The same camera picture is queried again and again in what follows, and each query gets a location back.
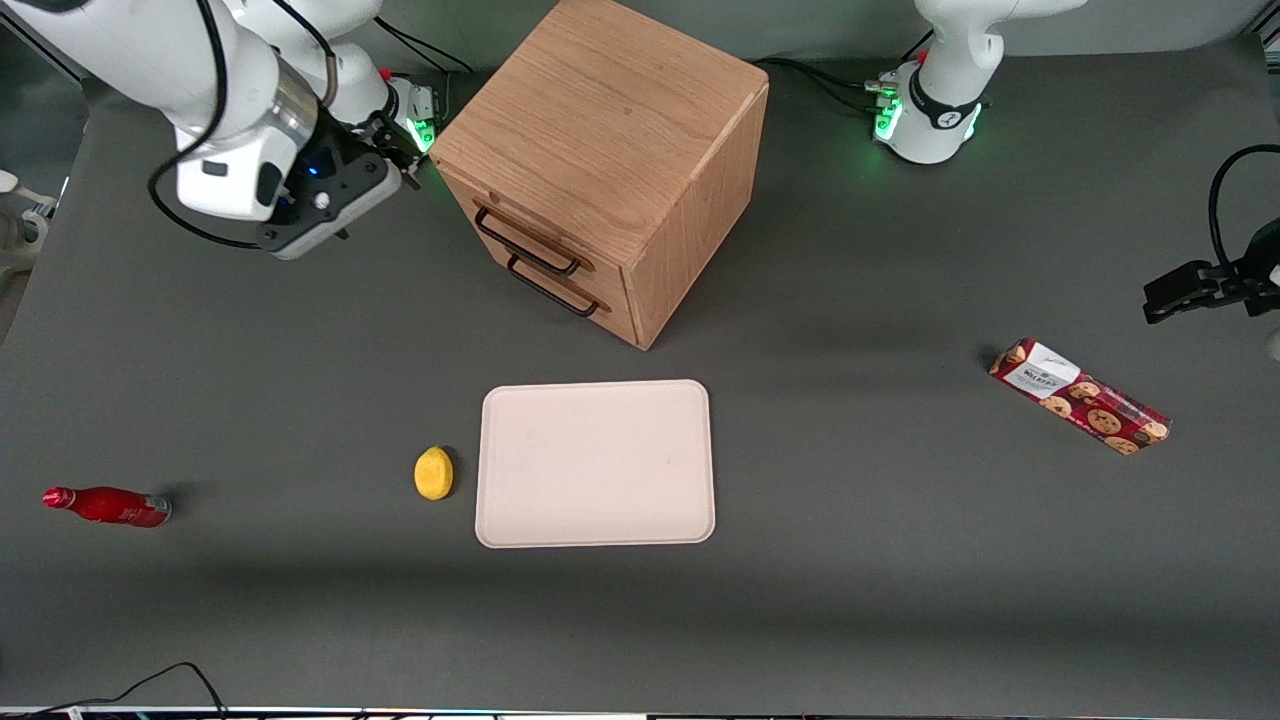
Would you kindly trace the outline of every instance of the cookie box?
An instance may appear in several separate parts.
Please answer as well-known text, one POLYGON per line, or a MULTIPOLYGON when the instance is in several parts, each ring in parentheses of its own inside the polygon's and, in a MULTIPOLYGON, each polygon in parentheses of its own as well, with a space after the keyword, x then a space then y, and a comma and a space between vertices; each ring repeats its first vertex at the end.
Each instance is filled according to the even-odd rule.
POLYGON ((1029 337, 1005 351, 991 374, 1120 455, 1169 437, 1169 418, 1029 337))

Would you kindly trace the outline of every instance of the yellow lemon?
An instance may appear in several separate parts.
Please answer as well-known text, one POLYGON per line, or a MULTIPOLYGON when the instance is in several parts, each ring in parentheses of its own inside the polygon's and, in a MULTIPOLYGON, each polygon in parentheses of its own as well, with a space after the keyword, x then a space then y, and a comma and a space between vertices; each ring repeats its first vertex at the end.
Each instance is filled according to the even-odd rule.
POLYGON ((443 447, 431 447, 413 465, 413 484, 428 500, 443 500, 453 489, 453 462, 443 447))

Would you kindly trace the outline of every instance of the black cable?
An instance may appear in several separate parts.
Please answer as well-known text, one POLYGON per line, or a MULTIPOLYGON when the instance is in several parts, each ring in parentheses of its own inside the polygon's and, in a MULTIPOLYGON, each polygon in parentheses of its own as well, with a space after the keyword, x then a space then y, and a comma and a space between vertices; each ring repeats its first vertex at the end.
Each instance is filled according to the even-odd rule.
POLYGON ((831 73, 823 72, 823 70, 820 70, 820 69, 818 69, 818 68, 815 68, 813 65, 809 65, 806 63, 801 63, 799 60, 791 60, 791 59, 787 59, 787 58, 763 58, 760 60, 756 60, 755 63, 758 65, 785 65, 785 67, 788 67, 788 68, 797 69, 801 73, 804 73, 804 77, 809 78, 814 85, 817 85, 818 88, 822 90, 827 95, 827 97, 831 97, 832 100, 835 100, 836 102, 840 102, 845 108, 850 108, 852 110, 859 110, 859 111, 876 111, 876 108, 873 105, 868 105, 868 104, 859 105, 858 102, 850 102, 845 97, 841 97, 840 94, 837 94, 835 90, 832 90, 831 87, 827 86, 827 82, 831 82, 832 85, 837 85, 838 87, 846 87, 846 88, 854 88, 854 87, 856 87, 856 88, 861 90, 861 85, 860 83, 854 83, 852 81, 838 78, 838 77, 836 77, 836 76, 833 76, 831 73))
POLYGON ((1240 273, 1236 272, 1235 265, 1226 256, 1226 250, 1222 249, 1222 228, 1219 227, 1217 222, 1217 199, 1222 191, 1222 181, 1226 178, 1228 170, 1242 158, 1256 152, 1274 152, 1280 155, 1280 145, 1251 145, 1236 150, 1217 168, 1217 172, 1213 173, 1213 182, 1208 186, 1208 240, 1213 243, 1213 255, 1217 256, 1217 264, 1222 266, 1222 272, 1226 273, 1228 279, 1235 283, 1236 290, 1251 297, 1257 297, 1257 290, 1245 287, 1244 282, 1240 281, 1240 273))
POLYGON ((333 102, 334 96, 338 95, 338 58, 333 54, 333 47, 329 47, 329 41, 320 35, 320 31, 317 31, 314 24, 302 17, 302 13, 294 10, 293 5, 289 5, 285 0, 271 1, 284 10, 285 14, 293 18, 293 22, 302 26, 302 29, 307 31, 307 35, 310 35, 324 51, 325 88, 324 97, 320 99, 320 104, 328 108, 329 104, 333 102))
POLYGON ((160 192, 156 191, 156 184, 160 182, 160 177, 173 169, 178 163, 186 160, 192 152, 198 150, 200 146, 204 145, 205 141, 207 141, 218 129, 218 124, 223 122, 223 114, 227 111, 227 55, 223 51, 223 38, 218 35, 218 22, 214 19, 214 10, 209 6, 209 0, 196 0, 196 5, 200 6, 200 17, 205 22, 205 31, 209 33, 209 45, 214 51, 214 77, 216 79, 214 115, 209 119, 209 127, 205 128, 205 132, 196 137, 195 142, 178 152, 174 152, 173 156, 164 163, 160 163, 160 167, 151 172, 151 177, 147 178, 147 193, 151 196, 151 202, 154 202, 155 206, 165 214, 165 217, 173 220, 182 229, 205 240, 216 242, 218 245, 239 247, 243 250, 257 250, 257 246, 252 242, 227 240, 225 237, 219 237, 211 232, 197 228, 187 220, 183 220, 177 213, 164 204, 164 200, 160 199, 160 192))
POLYGON ((929 32, 924 33, 924 36, 920 37, 920 40, 916 40, 915 45, 913 45, 910 50, 908 50, 906 53, 902 53, 902 56, 899 59, 899 61, 900 63, 905 63, 905 61, 910 60, 911 55, 914 55, 915 51, 919 50, 922 45, 924 45, 925 42, 928 42, 931 37, 933 37, 933 28, 929 28, 929 32))
POLYGON ((800 60, 792 60, 791 58, 760 58, 759 60, 755 61, 755 64, 756 65, 783 65, 783 67, 787 67, 787 68, 795 68, 795 69, 797 69, 797 70, 800 70, 800 72, 803 72, 805 74, 815 76, 818 78, 822 78, 822 79, 829 82, 831 85, 836 85, 836 86, 840 86, 840 87, 852 87, 852 88, 856 88, 856 90, 861 90, 863 88, 863 83, 860 83, 858 81, 845 79, 842 77, 833 76, 833 74, 828 73, 827 70, 823 70, 822 68, 819 68, 817 65, 810 65, 809 63, 801 63, 800 60))
POLYGON ((205 689, 209 691, 209 698, 214 701, 214 707, 218 708, 218 717, 220 717, 220 720, 227 720, 227 706, 223 705, 223 698, 218 697, 218 691, 214 689, 212 683, 209 682, 209 678, 205 676, 205 674, 200 670, 200 667, 197 667, 195 662, 188 662, 188 661, 174 662, 173 665, 165 667, 164 670, 160 670, 159 673, 152 673, 146 678, 142 678, 137 683, 133 683, 132 685, 128 687, 128 689, 125 689, 123 693, 115 697, 91 697, 86 700, 77 700, 74 702, 64 702, 61 705, 54 705, 44 710, 36 710, 35 712, 24 712, 18 717, 36 717, 40 715, 49 715, 50 712, 58 712, 60 710, 67 710, 69 707, 77 707, 81 705, 110 705, 113 702, 120 702, 122 700, 129 697, 129 693, 132 693, 133 691, 141 688, 142 685, 150 683, 151 680, 155 680, 160 675, 169 673, 170 670, 177 670, 178 667, 191 667, 191 671, 195 673, 197 678, 200 678, 200 682, 205 684, 205 689))
POLYGON ((407 40, 404 40, 403 37, 401 37, 401 36, 396 35, 396 31, 393 31, 393 29, 389 29, 389 27, 385 27, 385 26, 383 26, 383 24, 381 24, 381 23, 380 23, 380 22, 378 20, 378 18, 374 18, 374 22, 378 22, 378 23, 379 23, 379 24, 378 24, 378 27, 380 27, 380 28, 383 28, 384 31, 387 31, 387 35, 389 35, 389 36, 394 37, 397 42, 399 42, 399 44, 401 44, 401 45, 403 45, 404 47, 408 47, 411 53, 413 53, 413 54, 415 54, 415 55, 417 55, 419 58, 421 58, 421 59, 426 60, 426 61, 428 61, 428 63, 430 63, 431 65, 435 65, 435 69, 440 70, 440 72, 442 72, 443 74, 449 74, 449 70, 444 69, 444 65, 442 65, 442 64, 436 63, 436 61, 435 61, 435 58, 428 58, 428 56, 426 56, 425 54, 422 54, 422 51, 421 51, 421 50, 419 50, 417 47, 413 47, 412 45, 410 45, 410 42, 408 42, 407 40))
POLYGON ((1266 8, 1262 8, 1261 10, 1258 10, 1258 14, 1254 15, 1254 19, 1257 19, 1258 17, 1262 15, 1262 13, 1267 13, 1267 17, 1262 18, 1261 20, 1253 24, 1253 32, 1260 32, 1263 27, 1266 27, 1267 23, 1271 22, 1271 18, 1276 17, 1276 13, 1280 13, 1280 3, 1272 3, 1272 4, 1275 6, 1271 8, 1270 13, 1267 13, 1266 8))
POLYGON ((445 120, 449 119, 449 109, 451 109, 449 108, 449 96, 451 96, 451 94, 449 94, 449 78, 452 78, 452 77, 453 77, 453 73, 444 73, 444 94, 443 94, 443 96, 444 96, 444 109, 440 110, 440 122, 442 123, 444 123, 445 120))
POLYGON ((439 47, 436 47, 435 45, 431 45, 430 42, 425 41, 425 40, 420 40, 417 37, 413 37, 412 35, 410 35, 410 33, 399 29, 398 27, 393 26, 392 23, 389 23, 389 22, 387 22, 387 20, 384 20, 381 18, 375 17, 374 22, 378 23, 378 27, 385 29, 387 32, 389 32, 389 33, 392 33, 392 35, 394 35, 397 37, 401 37, 403 40, 408 40, 411 42, 416 42, 416 44, 421 45, 422 47, 426 47, 428 50, 435 53, 436 55, 440 55, 443 58, 448 58, 448 59, 453 60, 454 63, 458 64, 460 68, 462 68, 463 70, 466 70, 468 73, 476 72, 475 68, 472 68, 471 65, 463 63, 457 56, 451 55, 451 54, 445 53, 444 50, 440 50, 439 47))
POLYGON ((76 82, 83 82, 84 81, 84 78, 82 78, 78 73, 72 72, 72 69, 67 67, 67 63, 59 60, 58 55, 54 55, 51 51, 46 50, 44 42, 41 42, 40 40, 37 40, 33 35, 31 35, 26 29, 23 29, 22 26, 19 26, 18 23, 13 22, 13 19, 9 15, 6 15, 4 13, 0 13, 0 20, 3 20, 3 23, 0 23, 0 24, 4 24, 4 27, 6 27, 6 28, 12 29, 13 32, 20 35, 23 37, 23 40, 27 41, 27 46, 31 47, 31 49, 33 49, 36 53, 38 53, 41 58, 44 58, 45 60, 49 60, 50 63, 58 65, 64 73, 67 73, 67 77, 74 79, 76 82))

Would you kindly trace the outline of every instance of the white tray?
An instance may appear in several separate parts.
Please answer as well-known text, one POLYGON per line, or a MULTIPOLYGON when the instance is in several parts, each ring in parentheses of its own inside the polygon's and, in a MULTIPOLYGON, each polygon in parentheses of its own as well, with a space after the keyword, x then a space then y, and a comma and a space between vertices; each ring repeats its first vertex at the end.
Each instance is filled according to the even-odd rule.
POLYGON ((701 542, 716 529, 707 388, 495 388, 479 475, 476 537, 488 547, 701 542))

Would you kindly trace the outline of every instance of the black metal handle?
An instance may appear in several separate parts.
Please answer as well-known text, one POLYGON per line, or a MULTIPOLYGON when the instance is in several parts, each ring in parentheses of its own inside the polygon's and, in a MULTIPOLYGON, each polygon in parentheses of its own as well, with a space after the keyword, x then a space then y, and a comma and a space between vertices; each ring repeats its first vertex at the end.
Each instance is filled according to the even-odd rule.
POLYGON ((480 210, 476 213, 476 227, 480 228, 480 232, 483 232, 486 236, 497 240, 503 247, 506 247, 507 250, 509 250, 512 255, 520 256, 520 259, 524 260, 525 263, 529 263, 530 265, 534 265, 535 268, 539 268, 539 269, 541 269, 545 273, 549 273, 549 274, 553 274, 553 275, 561 277, 561 278, 567 278, 567 277, 572 275, 573 270, 576 270, 576 269, 579 269, 579 266, 581 266, 581 263, 579 263, 577 258, 573 258, 572 260, 570 260, 568 265, 564 265, 563 268, 557 268, 556 265, 552 265, 547 260, 543 260, 541 258, 539 258, 539 256, 534 255, 532 252, 525 250, 524 247, 516 245, 511 240, 503 237, 502 233, 499 233, 498 231, 495 231, 495 229, 493 229, 490 227, 485 227, 484 219, 488 218, 493 213, 490 213, 488 208, 481 206, 480 210))
POLYGON ((527 284, 529 287, 531 287, 531 288, 536 290, 538 292, 545 295, 547 297, 554 300, 556 304, 559 305, 561 307, 568 310, 570 313, 577 315, 579 318, 590 318, 591 315, 595 314, 596 310, 600 309, 600 304, 596 300, 591 300, 591 304, 588 305, 585 309, 584 307, 573 307, 567 301, 564 301, 564 299, 559 297, 554 292, 547 290, 545 287, 543 287, 543 286, 535 283, 534 281, 526 278, 525 275, 517 273, 516 272, 516 263, 518 263, 520 260, 521 260, 521 258, 518 258, 516 255, 512 255, 511 260, 507 260, 507 272, 509 272, 511 274, 516 275, 517 281, 527 284))

